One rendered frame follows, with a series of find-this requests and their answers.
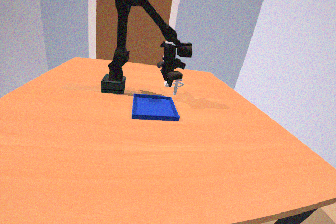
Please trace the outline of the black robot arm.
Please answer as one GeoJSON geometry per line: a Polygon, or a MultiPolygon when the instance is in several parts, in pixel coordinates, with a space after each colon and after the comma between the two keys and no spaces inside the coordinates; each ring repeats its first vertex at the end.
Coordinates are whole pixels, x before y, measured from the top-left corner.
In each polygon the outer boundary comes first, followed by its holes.
{"type": "Polygon", "coordinates": [[[175,45],[163,42],[160,47],[164,47],[164,57],[175,58],[176,48],[177,54],[180,57],[192,56],[192,43],[180,43],[177,38],[177,32],[168,25],[153,8],[148,0],[115,0],[115,6],[118,13],[117,22],[117,48],[114,53],[113,62],[108,64],[109,81],[121,81],[123,79],[122,66],[129,59],[129,51],[126,49],[127,36],[127,20],[131,6],[142,6],[148,15],[159,26],[159,29],[167,42],[172,42],[175,45]]]}

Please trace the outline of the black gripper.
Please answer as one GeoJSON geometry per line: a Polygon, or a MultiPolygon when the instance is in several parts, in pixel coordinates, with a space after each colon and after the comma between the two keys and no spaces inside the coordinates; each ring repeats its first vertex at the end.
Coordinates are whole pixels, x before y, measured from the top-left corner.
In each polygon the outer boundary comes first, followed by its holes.
{"type": "Polygon", "coordinates": [[[167,81],[169,87],[171,87],[173,81],[177,79],[182,79],[183,75],[178,70],[174,71],[174,69],[176,69],[175,68],[175,62],[177,61],[176,57],[175,58],[163,57],[162,60],[164,60],[164,62],[157,63],[157,67],[161,68],[160,71],[164,80],[167,81]]]}

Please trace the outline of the blue tray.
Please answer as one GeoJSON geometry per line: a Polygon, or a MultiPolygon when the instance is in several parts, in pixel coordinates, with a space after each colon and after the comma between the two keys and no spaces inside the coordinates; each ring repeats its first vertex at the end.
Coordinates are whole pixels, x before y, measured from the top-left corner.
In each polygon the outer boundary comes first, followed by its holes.
{"type": "Polygon", "coordinates": [[[172,97],[147,94],[133,94],[132,119],[179,121],[172,97]]]}

